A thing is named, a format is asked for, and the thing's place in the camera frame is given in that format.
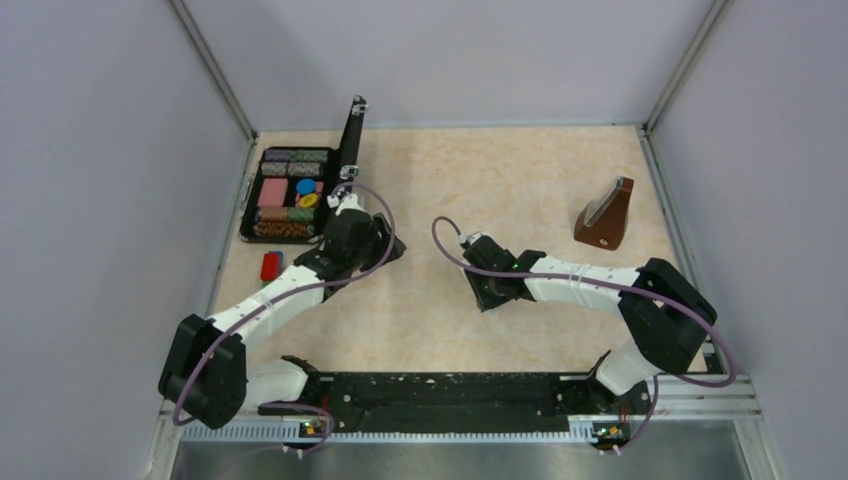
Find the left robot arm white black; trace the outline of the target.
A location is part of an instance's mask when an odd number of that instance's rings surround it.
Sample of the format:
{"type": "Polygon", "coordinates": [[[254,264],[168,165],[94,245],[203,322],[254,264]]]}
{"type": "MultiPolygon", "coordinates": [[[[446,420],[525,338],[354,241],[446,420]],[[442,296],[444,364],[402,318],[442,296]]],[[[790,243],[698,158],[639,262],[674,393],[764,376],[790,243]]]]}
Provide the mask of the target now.
{"type": "Polygon", "coordinates": [[[209,318],[185,317],[177,326],[158,381],[162,397],[211,429],[240,411],[284,401],[297,413],[319,404],[320,386],[304,366],[278,359],[259,367],[249,353],[290,320],[316,307],[353,280],[403,255],[391,213],[359,207],[331,214],[322,242],[296,258],[274,281],[209,318]]]}

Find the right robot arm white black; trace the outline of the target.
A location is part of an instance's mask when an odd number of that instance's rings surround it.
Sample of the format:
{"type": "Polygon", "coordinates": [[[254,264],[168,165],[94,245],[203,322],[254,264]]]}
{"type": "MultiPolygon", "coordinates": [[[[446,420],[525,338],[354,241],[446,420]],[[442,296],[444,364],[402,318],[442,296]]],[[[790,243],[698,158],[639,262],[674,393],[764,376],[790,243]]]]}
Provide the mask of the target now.
{"type": "Polygon", "coordinates": [[[465,276],[478,308],[515,300],[572,303],[623,320],[630,340],[605,354],[586,385],[589,404],[612,412],[637,384],[660,373],[687,373],[717,312],[668,261],[635,268],[559,260],[543,251],[515,256],[478,232],[460,241],[465,276]]]}

